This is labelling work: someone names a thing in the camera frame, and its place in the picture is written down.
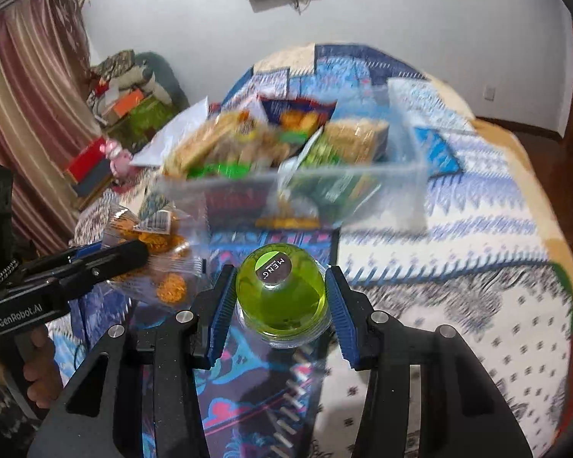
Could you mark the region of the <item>person's left hand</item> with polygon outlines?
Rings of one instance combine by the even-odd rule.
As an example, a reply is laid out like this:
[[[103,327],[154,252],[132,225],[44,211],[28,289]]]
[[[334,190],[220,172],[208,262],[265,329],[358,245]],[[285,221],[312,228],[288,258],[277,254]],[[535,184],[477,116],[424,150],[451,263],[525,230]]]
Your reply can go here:
[[[55,343],[45,326],[31,332],[33,357],[23,367],[24,378],[29,382],[29,400],[41,410],[48,410],[63,391],[63,382],[55,363]]]

